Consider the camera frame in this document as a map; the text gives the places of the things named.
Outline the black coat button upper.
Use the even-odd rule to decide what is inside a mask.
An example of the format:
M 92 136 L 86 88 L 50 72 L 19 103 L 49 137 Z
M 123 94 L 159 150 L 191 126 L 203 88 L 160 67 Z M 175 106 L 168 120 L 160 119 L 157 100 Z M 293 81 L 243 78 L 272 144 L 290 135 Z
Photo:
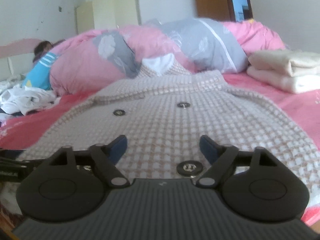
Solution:
M 178 107 L 178 108 L 183 108 L 183 109 L 189 108 L 190 106 L 191 106 L 191 104 L 188 103 L 188 102 L 179 102 L 179 103 L 177 104 L 177 107 Z

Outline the black coat button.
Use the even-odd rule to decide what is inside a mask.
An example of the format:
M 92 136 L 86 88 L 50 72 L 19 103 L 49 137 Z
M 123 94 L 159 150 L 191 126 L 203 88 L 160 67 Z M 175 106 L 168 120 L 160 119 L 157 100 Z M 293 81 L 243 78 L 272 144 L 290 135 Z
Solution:
M 113 111 L 113 115 L 115 116 L 125 116 L 126 112 L 122 109 L 116 109 L 115 111 Z
M 176 171 L 179 175 L 184 177 L 198 176 L 203 170 L 203 165 L 199 161 L 187 160 L 179 163 Z
M 189 108 L 190 106 L 191 106 L 191 104 L 188 103 L 188 102 L 179 102 L 179 103 L 177 104 L 177 107 L 178 107 L 178 108 L 183 108 L 183 109 Z

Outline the black coat button lower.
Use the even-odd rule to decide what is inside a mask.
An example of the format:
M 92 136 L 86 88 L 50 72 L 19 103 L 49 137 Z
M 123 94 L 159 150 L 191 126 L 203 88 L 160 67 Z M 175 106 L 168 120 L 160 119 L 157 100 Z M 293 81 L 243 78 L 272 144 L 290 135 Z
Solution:
M 203 170 L 203 165 L 199 161 L 187 160 L 179 163 L 176 171 L 179 175 L 184 177 L 198 176 Z

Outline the cream wardrobe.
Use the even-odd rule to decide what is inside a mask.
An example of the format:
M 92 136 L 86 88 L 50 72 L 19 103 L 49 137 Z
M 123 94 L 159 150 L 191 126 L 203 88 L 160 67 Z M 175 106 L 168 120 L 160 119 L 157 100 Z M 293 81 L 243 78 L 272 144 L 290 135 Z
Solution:
M 91 29 L 140 25 L 139 0 L 92 0 L 76 8 L 78 34 Z

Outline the pink grey floral duvet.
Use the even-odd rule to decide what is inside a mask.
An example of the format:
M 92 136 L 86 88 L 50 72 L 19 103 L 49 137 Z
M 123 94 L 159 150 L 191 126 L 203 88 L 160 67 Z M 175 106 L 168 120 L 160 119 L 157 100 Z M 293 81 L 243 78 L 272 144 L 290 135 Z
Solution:
M 100 90 L 120 79 L 133 79 L 144 66 L 157 75 L 173 63 L 190 73 L 243 72 L 258 50 L 285 48 L 280 36 L 262 23 L 219 22 L 190 18 L 150 22 L 118 29 L 90 30 L 54 47 L 49 81 L 59 95 Z

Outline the folded cream blanket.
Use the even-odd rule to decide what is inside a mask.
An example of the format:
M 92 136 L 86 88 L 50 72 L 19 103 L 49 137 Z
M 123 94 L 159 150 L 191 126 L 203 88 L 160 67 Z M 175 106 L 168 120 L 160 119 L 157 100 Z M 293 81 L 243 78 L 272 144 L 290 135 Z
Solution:
M 300 50 L 260 50 L 248 61 L 247 74 L 277 89 L 302 94 L 319 89 L 319 54 Z

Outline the pink headboard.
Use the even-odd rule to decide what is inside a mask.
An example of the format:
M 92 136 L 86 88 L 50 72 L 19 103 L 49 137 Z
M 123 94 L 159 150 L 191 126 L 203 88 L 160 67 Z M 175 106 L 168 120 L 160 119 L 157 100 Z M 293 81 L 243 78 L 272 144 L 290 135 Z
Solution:
M 40 42 L 36 38 L 24 38 L 1 46 L 1 81 L 29 72 L 33 67 L 34 49 Z

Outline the white crumpled clothes pile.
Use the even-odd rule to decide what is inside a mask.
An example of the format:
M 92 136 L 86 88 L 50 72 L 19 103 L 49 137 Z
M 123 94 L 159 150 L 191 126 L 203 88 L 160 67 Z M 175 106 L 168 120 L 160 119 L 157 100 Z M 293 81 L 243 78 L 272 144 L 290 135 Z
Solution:
M 22 85 L 24 75 L 16 75 L 1 81 L 1 125 L 6 121 L 50 109 L 61 98 L 53 90 Z

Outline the person in purple top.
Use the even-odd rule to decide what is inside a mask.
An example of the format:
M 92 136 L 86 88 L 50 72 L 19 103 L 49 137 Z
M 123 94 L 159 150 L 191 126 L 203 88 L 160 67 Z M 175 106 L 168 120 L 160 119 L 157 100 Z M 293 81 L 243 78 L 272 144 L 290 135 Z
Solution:
M 55 43 L 49 41 L 42 41 L 34 48 L 34 58 L 33 65 L 35 65 L 43 55 L 45 55 L 48 51 L 50 51 L 55 46 L 64 42 L 65 40 L 59 40 Z

